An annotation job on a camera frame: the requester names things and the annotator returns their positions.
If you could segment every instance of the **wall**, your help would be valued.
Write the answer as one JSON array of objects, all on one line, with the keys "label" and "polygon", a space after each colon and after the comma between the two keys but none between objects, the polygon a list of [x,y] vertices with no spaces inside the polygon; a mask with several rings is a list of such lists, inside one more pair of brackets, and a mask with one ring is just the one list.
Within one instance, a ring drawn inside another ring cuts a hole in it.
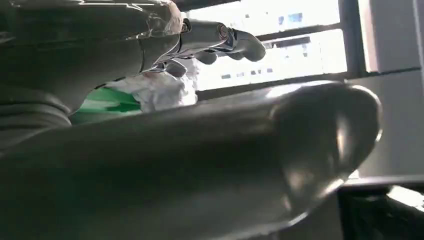
[{"label": "wall", "polygon": [[424,177],[424,1],[363,0],[361,16],[372,66],[380,76],[352,80],[375,92],[383,107],[383,135],[359,169],[361,178]]}]

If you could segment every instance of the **green fabric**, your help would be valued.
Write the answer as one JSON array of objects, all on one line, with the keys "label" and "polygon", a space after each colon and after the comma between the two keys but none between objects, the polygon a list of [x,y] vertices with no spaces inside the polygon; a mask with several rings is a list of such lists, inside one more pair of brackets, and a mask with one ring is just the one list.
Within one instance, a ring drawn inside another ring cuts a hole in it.
[{"label": "green fabric", "polygon": [[83,113],[139,113],[140,104],[131,94],[110,88],[99,88],[92,91],[79,112]]}]

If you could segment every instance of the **window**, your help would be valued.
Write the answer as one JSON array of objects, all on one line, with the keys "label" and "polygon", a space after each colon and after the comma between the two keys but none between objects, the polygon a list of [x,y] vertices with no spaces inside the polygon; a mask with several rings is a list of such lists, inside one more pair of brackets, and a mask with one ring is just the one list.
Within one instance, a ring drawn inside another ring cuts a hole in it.
[{"label": "window", "polygon": [[350,0],[240,0],[186,12],[257,36],[266,47],[259,62],[220,56],[212,65],[197,60],[198,91],[345,73],[348,63],[340,2]]}]

